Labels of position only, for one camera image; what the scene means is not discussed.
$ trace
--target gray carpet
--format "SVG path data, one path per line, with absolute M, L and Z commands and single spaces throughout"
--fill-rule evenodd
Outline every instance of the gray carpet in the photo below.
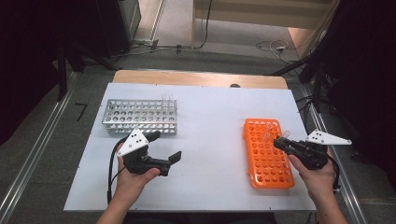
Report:
M 124 56 L 112 59 L 111 62 L 124 69 L 164 69 L 251 75 L 270 74 L 284 66 L 283 62 L 275 59 L 196 51 L 182 51 L 176 54 L 173 50 Z M 94 223 L 100 216 L 100 213 L 63 211 L 73 176 L 78 168 L 106 85 L 111 82 L 115 74 L 114 71 L 108 71 L 93 62 L 87 64 L 85 72 L 78 74 L 77 85 L 68 105 L 8 223 Z M 301 85 L 296 81 L 296 77 L 290 75 L 284 75 L 284 77 L 295 98 L 302 97 Z M 56 103 L 57 90 L 58 88 L 55 87 L 49 92 L 13 137 L 0 146 L 0 175 L 2 176 L 0 193 L 2 196 L 44 127 Z M 77 119 L 82 108 L 75 103 L 88 104 L 79 121 Z M 342 122 L 337 116 L 331 115 L 325 105 L 322 114 L 331 133 L 347 138 Z M 310 131 L 314 129 L 310 119 L 308 129 Z M 350 156 L 353 153 L 353 147 L 342 147 L 340 150 L 341 159 L 357 196 L 364 199 L 362 207 L 369 223 L 393 223 L 396 205 L 391 199 L 395 198 L 395 192 L 384 172 L 370 163 L 352 161 Z M 104 195 L 98 195 L 98 197 L 106 197 L 105 194 L 104 192 Z M 338 200 L 348 217 L 347 207 L 341 194 L 338 194 Z M 304 223 L 307 216 L 306 212 L 276 213 L 276 219 L 280 224 Z

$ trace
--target person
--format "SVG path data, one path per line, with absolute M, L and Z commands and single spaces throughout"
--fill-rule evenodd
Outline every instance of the person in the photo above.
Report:
M 347 223 L 332 190 L 332 182 L 334 181 L 332 163 L 327 162 L 322 169 L 313 171 L 308 170 L 297 157 L 289 155 L 289 159 L 299 172 L 308 189 L 308 195 L 317 208 L 318 223 Z M 120 170 L 123 168 L 123 161 L 122 158 L 118 158 L 118 160 Z M 152 168 L 142 175 L 120 172 L 113 199 L 98 219 L 97 224 L 122 223 L 129 208 L 136 202 L 143 188 L 159 174 L 160 170 L 156 168 Z

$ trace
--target white bracket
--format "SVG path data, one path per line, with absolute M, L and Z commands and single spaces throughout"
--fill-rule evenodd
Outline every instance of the white bracket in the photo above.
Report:
M 329 133 L 324 133 L 314 130 L 306 137 L 307 142 L 316 143 L 320 145 L 351 145 L 352 141 L 349 139 L 340 138 Z
M 148 144 L 149 140 L 145 135 L 142 134 L 142 131 L 139 129 L 133 129 L 120 150 L 117 152 L 117 156 L 124 156 L 128 153 L 138 150 L 141 147 L 145 147 Z

